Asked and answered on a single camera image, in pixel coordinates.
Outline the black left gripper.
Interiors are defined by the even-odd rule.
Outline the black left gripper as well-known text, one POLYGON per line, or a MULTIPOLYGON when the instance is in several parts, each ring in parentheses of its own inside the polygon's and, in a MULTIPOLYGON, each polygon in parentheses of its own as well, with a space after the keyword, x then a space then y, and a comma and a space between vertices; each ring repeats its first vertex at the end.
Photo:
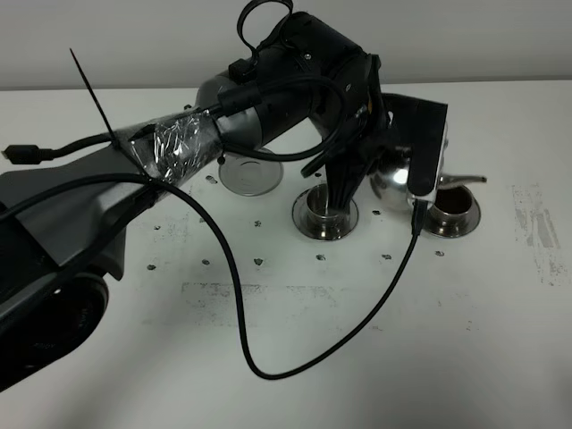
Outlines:
POLYGON ((325 164, 328 207, 336 213, 349 212, 350 202, 374 161, 357 153, 337 154, 357 138, 368 123, 385 121, 379 80, 381 65, 376 54, 307 55, 308 69, 332 80, 346 100, 342 113, 340 100, 330 89, 316 84, 310 89, 308 118, 311 123, 323 139, 332 131, 339 131, 309 162, 325 164))

